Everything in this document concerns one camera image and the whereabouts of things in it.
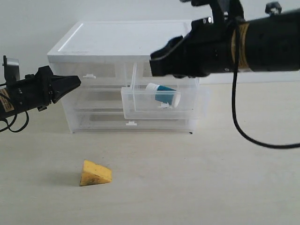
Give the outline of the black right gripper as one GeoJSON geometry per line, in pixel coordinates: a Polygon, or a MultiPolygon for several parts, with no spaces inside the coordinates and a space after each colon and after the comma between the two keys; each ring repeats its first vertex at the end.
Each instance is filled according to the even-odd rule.
{"type": "Polygon", "coordinates": [[[164,47],[150,54],[152,75],[196,78],[232,72],[233,32],[233,20],[223,23],[204,23],[203,19],[192,21],[187,35],[173,37],[164,47]]]}

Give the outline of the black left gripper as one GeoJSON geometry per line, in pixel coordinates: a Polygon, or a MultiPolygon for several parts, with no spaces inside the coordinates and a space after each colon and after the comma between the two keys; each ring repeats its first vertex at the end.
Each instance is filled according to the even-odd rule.
{"type": "Polygon", "coordinates": [[[14,84],[14,106],[18,112],[45,108],[81,85],[76,75],[54,75],[49,66],[40,67],[36,74],[14,84]]]}

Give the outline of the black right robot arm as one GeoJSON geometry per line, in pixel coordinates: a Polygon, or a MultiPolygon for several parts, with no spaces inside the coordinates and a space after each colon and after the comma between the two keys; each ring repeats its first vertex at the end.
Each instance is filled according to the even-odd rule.
{"type": "Polygon", "coordinates": [[[246,20],[238,0],[193,0],[208,5],[212,17],[191,22],[185,36],[170,39],[150,56],[153,76],[207,77],[236,71],[279,72],[300,68],[300,11],[283,11],[279,2],[266,17],[246,20]]]}

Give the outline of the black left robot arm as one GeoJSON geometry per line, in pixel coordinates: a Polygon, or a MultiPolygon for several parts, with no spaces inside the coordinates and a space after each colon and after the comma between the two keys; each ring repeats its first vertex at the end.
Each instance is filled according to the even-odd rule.
{"type": "Polygon", "coordinates": [[[32,109],[43,111],[80,85],[76,75],[54,75],[49,66],[40,67],[36,74],[26,75],[0,90],[0,118],[32,109]]]}

